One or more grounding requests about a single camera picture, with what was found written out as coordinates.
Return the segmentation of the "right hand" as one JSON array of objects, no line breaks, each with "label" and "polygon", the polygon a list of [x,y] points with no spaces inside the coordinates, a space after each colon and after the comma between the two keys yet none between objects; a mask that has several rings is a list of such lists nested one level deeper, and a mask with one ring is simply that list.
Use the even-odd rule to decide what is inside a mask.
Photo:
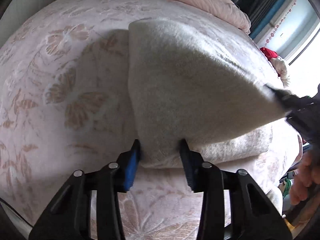
[{"label": "right hand", "polygon": [[317,155],[318,153],[314,148],[304,153],[289,192],[292,205],[297,205],[308,198],[308,190],[312,184],[319,185],[319,160],[316,160]]}]

